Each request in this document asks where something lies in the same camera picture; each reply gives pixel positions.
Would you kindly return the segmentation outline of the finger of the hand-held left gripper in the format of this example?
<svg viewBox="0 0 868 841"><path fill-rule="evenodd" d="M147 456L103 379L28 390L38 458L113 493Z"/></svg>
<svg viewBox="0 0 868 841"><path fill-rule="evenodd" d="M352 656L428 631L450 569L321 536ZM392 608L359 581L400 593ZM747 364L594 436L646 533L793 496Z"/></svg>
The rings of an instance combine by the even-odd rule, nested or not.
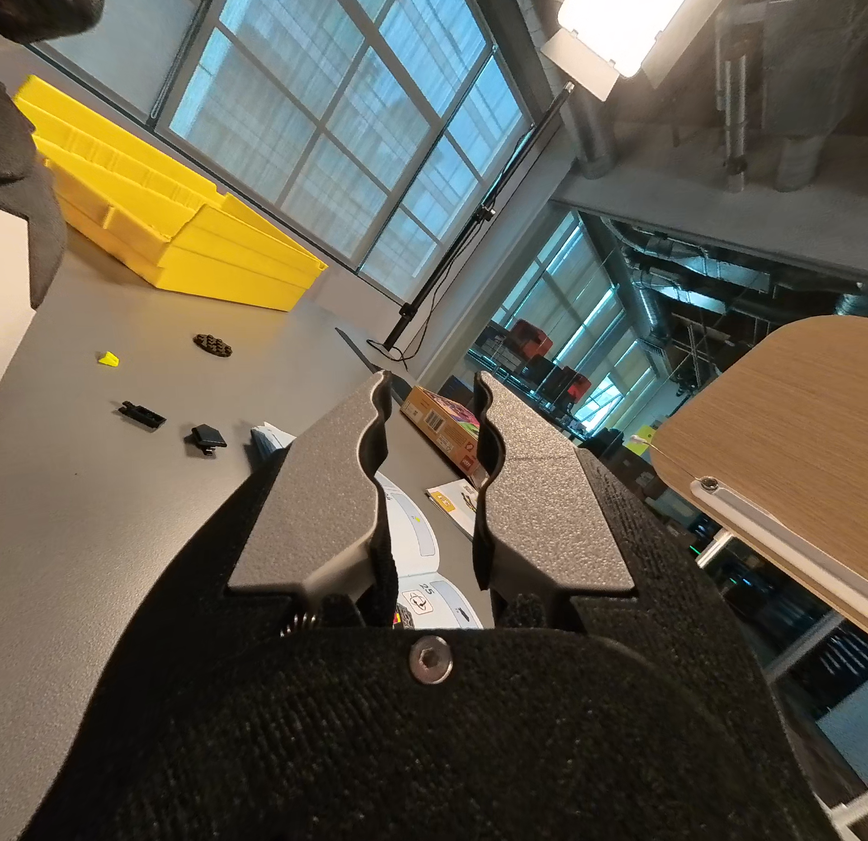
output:
<svg viewBox="0 0 868 841"><path fill-rule="evenodd" d="M1 377L34 315L30 306L28 221L1 211Z"/></svg>

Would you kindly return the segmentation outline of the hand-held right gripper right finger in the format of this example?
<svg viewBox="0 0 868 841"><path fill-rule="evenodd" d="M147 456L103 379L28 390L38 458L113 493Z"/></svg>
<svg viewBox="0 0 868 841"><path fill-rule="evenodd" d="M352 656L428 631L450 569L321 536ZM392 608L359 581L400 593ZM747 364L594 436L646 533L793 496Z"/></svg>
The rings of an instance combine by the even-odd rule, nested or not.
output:
<svg viewBox="0 0 868 841"><path fill-rule="evenodd" d="M574 597L635 592L579 449L487 371L474 378L479 424L472 562L504 603L537 597L558 611Z"/></svg>

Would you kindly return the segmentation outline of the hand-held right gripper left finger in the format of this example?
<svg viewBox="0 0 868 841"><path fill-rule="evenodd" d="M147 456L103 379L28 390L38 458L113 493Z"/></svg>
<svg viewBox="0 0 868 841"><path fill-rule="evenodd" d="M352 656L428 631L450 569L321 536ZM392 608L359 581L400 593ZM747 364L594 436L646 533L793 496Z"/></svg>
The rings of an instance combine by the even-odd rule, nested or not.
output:
<svg viewBox="0 0 868 841"><path fill-rule="evenodd" d="M377 479L392 404L392 374L377 371L283 451L229 590L287 595L309 615L341 595L367 624L392 626L396 564Z"/></svg>

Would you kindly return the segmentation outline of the lego instruction booklet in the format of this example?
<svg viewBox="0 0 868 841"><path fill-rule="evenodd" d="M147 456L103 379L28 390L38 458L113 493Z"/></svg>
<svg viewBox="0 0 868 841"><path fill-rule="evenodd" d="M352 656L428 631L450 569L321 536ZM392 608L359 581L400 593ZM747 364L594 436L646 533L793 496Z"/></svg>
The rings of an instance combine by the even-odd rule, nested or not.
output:
<svg viewBox="0 0 868 841"><path fill-rule="evenodd" d="M377 473L385 493L397 576L396 630L480 630L483 622L464 593L440 570L439 541L418 504Z"/></svg>
<svg viewBox="0 0 868 841"><path fill-rule="evenodd" d="M472 540L476 526L478 492L466 480L456 480L426 489L426 495L444 511L459 530Z"/></svg>

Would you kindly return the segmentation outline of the yellow plastic bin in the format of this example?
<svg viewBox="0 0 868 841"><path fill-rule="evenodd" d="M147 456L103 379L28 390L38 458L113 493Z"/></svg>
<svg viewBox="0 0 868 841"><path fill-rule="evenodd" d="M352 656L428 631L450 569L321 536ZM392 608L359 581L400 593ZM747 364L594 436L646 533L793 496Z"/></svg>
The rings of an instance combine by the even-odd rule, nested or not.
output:
<svg viewBox="0 0 868 841"><path fill-rule="evenodd" d="M155 288L288 312L326 271L232 194L38 76L14 102L66 222Z"/></svg>

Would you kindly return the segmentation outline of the closed lego instruction booklet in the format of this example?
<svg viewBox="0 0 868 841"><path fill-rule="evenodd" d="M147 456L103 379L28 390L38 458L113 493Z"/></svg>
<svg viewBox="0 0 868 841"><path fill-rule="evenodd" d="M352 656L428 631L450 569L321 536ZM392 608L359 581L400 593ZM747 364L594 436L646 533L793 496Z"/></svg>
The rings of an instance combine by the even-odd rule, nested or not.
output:
<svg viewBox="0 0 868 841"><path fill-rule="evenodd" d="M444 511L459 530L472 540L476 526L478 492L466 480L456 480L426 489L426 495Z"/></svg>

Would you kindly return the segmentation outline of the black wedge lego piece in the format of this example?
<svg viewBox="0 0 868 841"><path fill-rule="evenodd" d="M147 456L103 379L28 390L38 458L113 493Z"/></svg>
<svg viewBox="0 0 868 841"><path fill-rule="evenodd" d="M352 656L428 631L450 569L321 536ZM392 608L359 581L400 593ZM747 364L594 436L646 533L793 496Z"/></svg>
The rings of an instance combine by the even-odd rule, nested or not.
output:
<svg viewBox="0 0 868 841"><path fill-rule="evenodd" d="M190 450L195 449L203 457L214 457L228 445L217 429L204 423L193 426L183 438L183 442Z"/></svg>

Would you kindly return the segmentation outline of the colourful cardboard lego box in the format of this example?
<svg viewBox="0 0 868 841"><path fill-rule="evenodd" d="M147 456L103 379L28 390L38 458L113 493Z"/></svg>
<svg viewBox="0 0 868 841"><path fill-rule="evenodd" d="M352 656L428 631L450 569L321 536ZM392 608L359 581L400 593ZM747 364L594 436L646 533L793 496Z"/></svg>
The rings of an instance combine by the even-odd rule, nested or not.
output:
<svg viewBox="0 0 868 841"><path fill-rule="evenodd" d="M465 479L475 488L481 487L487 472L478 458L480 426L468 408L413 386L401 412Z"/></svg>

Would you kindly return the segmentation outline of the black clip lego piece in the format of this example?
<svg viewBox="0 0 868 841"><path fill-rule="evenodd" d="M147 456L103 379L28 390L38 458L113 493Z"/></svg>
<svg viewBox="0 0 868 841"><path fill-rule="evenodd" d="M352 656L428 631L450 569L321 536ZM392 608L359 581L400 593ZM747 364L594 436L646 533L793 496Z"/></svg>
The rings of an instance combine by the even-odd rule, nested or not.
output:
<svg viewBox="0 0 868 841"><path fill-rule="evenodd" d="M117 412L151 431L160 429L167 421L166 417L130 401L123 401Z"/></svg>

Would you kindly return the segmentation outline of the storage shelf with red boxes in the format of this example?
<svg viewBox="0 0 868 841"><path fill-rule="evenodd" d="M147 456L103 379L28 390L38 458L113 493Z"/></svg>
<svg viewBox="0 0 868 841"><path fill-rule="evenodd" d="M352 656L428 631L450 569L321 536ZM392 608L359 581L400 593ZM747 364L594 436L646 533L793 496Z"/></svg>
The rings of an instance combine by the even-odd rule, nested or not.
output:
<svg viewBox="0 0 868 841"><path fill-rule="evenodd" d="M590 392L590 380L548 355L553 341L519 319L506 329L490 322L470 348L470 357L553 423L575 422L574 409Z"/></svg>

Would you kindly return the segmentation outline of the window with blinds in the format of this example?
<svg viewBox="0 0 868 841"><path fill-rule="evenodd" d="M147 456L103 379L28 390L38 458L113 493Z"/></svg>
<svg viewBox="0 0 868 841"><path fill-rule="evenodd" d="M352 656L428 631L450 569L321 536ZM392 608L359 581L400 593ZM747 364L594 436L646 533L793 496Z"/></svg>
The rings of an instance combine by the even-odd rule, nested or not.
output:
<svg viewBox="0 0 868 841"><path fill-rule="evenodd" d="M472 0L104 0L38 50L400 302L528 124Z"/></svg>

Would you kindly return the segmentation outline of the black pole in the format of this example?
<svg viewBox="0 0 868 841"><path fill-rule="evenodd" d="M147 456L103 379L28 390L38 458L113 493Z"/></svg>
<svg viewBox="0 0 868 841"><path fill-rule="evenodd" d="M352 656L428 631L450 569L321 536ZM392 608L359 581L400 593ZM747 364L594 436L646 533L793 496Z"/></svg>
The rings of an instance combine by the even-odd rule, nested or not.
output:
<svg viewBox="0 0 868 841"><path fill-rule="evenodd" d="M405 303L400 308L398 321L388 336L385 337L385 342L377 343L369 341L368 343L370 345L382 350L385 355L391 356L392 351L396 349L399 338L405 333L410 323L418 315L425 304L425 301L432 293L436 292L443 282L445 282L453 264L458 260L458 257L463 253L463 251L467 249L468 245L482 226L489 223L493 217L495 217L496 201L499 194L505 188L505 185L512 179L513 175L524 162L524 159L543 135L544 131L559 115L561 108L568 102L575 88L576 85L574 82L571 80L567 81L561 91L558 92L557 96L552 100L542 119L532 125L532 127L527 130L525 135L519 140L507 163L477 204L472 216L468 219L456 238L444 252L437 267L424 282L416 297L411 302Z"/></svg>

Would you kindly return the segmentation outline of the bright ceiling light panel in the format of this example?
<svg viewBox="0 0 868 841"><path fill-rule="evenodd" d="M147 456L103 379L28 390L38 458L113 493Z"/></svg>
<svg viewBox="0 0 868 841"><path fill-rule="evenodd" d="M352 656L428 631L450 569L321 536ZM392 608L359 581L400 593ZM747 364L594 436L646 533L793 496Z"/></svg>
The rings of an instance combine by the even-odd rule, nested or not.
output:
<svg viewBox="0 0 868 841"><path fill-rule="evenodd" d="M645 74L659 87L724 0L549 0L557 31L541 52L605 102L616 82Z"/></svg>

